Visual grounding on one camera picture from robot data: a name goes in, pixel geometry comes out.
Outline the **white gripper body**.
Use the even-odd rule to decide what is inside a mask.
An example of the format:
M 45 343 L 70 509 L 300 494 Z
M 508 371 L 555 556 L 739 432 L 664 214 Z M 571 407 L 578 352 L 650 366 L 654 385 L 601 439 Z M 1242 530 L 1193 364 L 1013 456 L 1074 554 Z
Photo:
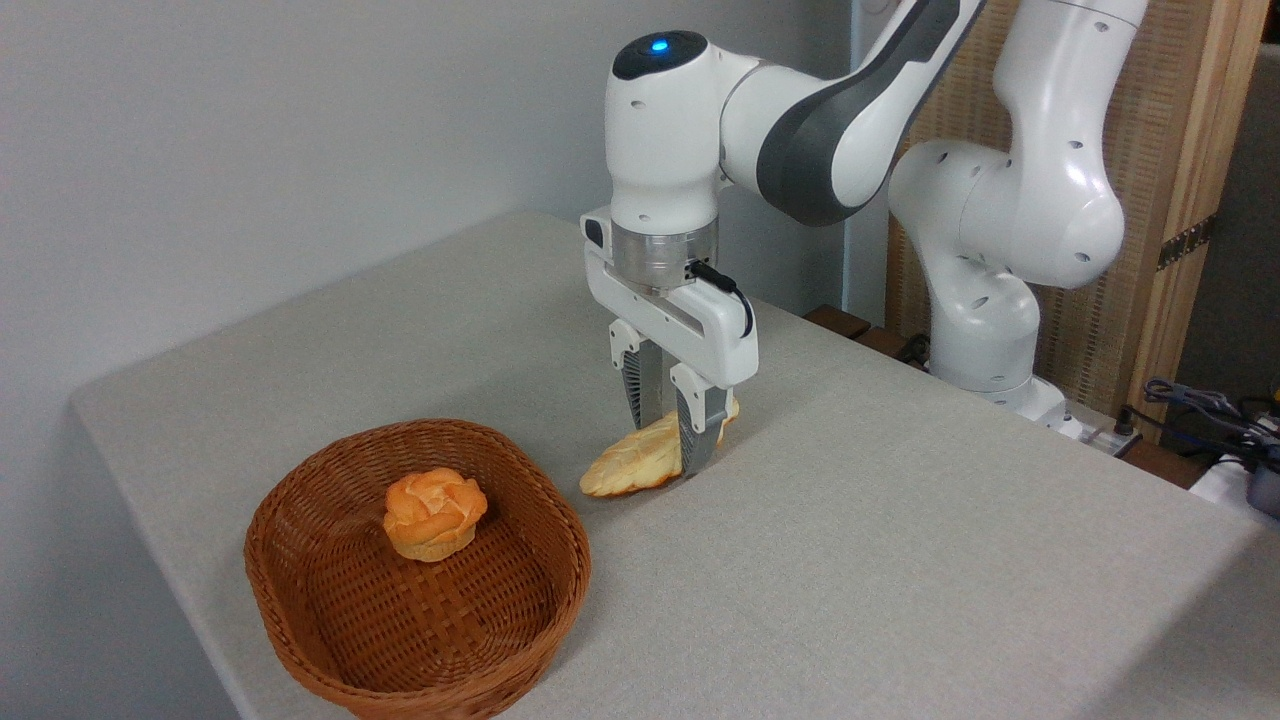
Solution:
M 748 311 L 732 293 L 695 279 L 672 290 L 644 290 L 616 272 L 607 208 L 581 215 L 584 256 L 593 297 L 637 333 L 714 386 L 744 383 L 758 369 L 758 333 L 746 333 Z

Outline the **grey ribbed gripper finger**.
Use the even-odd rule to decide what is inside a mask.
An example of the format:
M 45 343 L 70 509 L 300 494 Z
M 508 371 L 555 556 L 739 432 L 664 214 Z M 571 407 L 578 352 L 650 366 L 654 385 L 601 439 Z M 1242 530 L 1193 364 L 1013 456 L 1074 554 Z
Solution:
M 609 327 L 611 356 L 620 370 L 628 410 L 637 430 L 663 416 L 663 351 L 626 320 Z
M 710 383 L 685 363 L 669 373 L 677 393 L 681 477 L 695 477 L 712 460 L 730 419 L 731 388 Z

